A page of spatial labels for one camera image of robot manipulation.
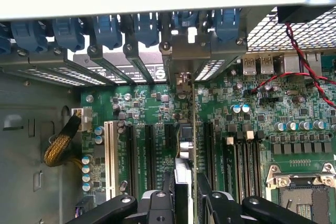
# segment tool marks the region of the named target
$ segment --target pcie x16 slot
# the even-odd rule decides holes
[[[138,198],[138,151],[137,151],[137,132],[134,125],[126,126],[126,150],[128,156],[129,167],[129,185],[130,195]]]
[[[108,201],[119,194],[118,136],[116,122],[104,122],[104,136],[106,201]]]
[[[154,131],[155,128],[152,124],[145,125],[147,190],[156,189],[156,150]]]
[[[207,178],[211,185],[212,190],[216,190],[216,179],[215,179],[215,139],[214,139],[214,124],[205,122],[203,123],[203,140],[205,148],[205,158],[206,158],[206,171]]]

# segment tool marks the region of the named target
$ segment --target cable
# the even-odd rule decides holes
[[[308,70],[310,77],[313,79],[313,84],[317,88],[317,90],[319,91],[320,96],[329,106],[336,109],[336,105],[332,101],[329,100],[329,98],[326,96],[324,90],[321,88],[320,82],[318,81],[318,78],[317,78],[317,75],[310,68],[309,62],[304,57],[305,53],[299,48],[298,42],[294,39],[293,30],[292,30],[289,23],[286,23],[286,34],[287,34],[288,38],[290,39],[292,46],[296,50],[296,52],[299,56],[300,62],[302,62],[304,67]]]

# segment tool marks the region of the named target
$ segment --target blue retention latch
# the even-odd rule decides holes
[[[0,55],[5,55],[10,53],[10,44],[9,41],[9,30],[6,30],[6,27],[0,25]]]
[[[239,32],[239,9],[215,10],[214,26],[217,37],[222,42],[237,39]]]
[[[182,28],[182,27],[195,27],[196,21],[198,17],[198,12],[174,12],[173,20],[174,20],[174,28]]]
[[[98,44],[106,46],[110,50],[122,46],[122,36],[117,16],[96,16],[93,18],[93,26]]]
[[[55,41],[72,52],[84,49],[85,39],[78,18],[56,18],[52,21]]]
[[[159,43],[159,30],[156,13],[138,14],[134,16],[134,32],[137,41],[151,47]]]
[[[17,45],[31,52],[45,52],[48,41],[45,31],[37,20],[11,22],[13,37]]]

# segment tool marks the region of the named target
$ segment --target electrolytic capacitor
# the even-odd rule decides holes
[[[265,84],[260,88],[260,91],[261,92],[269,92],[269,91],[271,91],[271,89],[272,89],[272,86],[270,84]]]
[[[94,139],[96,144],[102,144],[104,142],[104,136],[96,136]]]
[[[84,157],[82,157],[82,163],[83,163],[84,165],[87,165],[87,164],[89,164],[89,163],[91,163],[91,162],[92,162],[92,155],[87,154],[87,155],[85,155]]]
[[[304,103],[305,101],[305,98],[300,95],[292,98],[293,103]]]
[[[315,122],[313,122],[313,127],[317,130],[323,130],[324,129],[324,123],[322,121],[315,121]]]
[[[290,131],[295,131],[296,130],[296,123],[293,122],[288,122],[286,124],[286,128]]]
[[[126,128],[125,128],[125,127],[123,127],[123,128],[118,128],[118,133],[119,133],[119,134],[124,134],[125,131],[126,131]]]
[[[236,114],[239,113],[240,110],[241,110],[241,108],[240,108],[239,105],[232,105],[232,106],[230,107],[230,109],[232,110],[233,113],[236,113]]]
[[[82,189],[83,189],[83,191],[89,191],[89,190],[91,190],[92,188],[93,188],[93,182],[92,182],[92,181],[89,181],[89,182],[84,183],[84,184],[82,185]]]
[[[242,104],[240,106],[240,109],[244,112],[244,113],[248,113],[250,111],[250,106],[247,104]]]
[[[95,128],[94,133],[97,136],[102,135],[104,133],[104,127],[103,126],[99,126],[99,127]]]
[[[86,173],[82,175],[83,182],[87,183],[92,180],[92,172]]]
[[[82,166],[82,172],[83,173],[89,173],[92,170],[93,170],[92,164],[88,164],[88,165],[83,165]]]
[[[237,82],[236,85],[233,85],[232,89],[233,90],[241,90],[243,88],[243,84],[241,82]]]
[[[284,131],[285,125],[283,123],[275,123],[274,128],[276,131]]]
[[[124,192],[127,188],[127,184],[128,182],[126,180],[123,180],[121,183],[120,183],[120,186],[119,186],[119,191],[121,192]]]
[[[310,123],[309,122],[300,122],[299,123],[299,128],[301,130],[308,131],[310,129]]]

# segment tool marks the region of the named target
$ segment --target chip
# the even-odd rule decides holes
[[[300,115],[307,115],[308,110],[307,109],[300,109]]]
[[[227,121],[232,121],[233,120],[233,115],[226,115],[226,120]]]
[[[265,116],[264,115],[258,115],[258,121],[259,122],[264,122],[265,121]]]

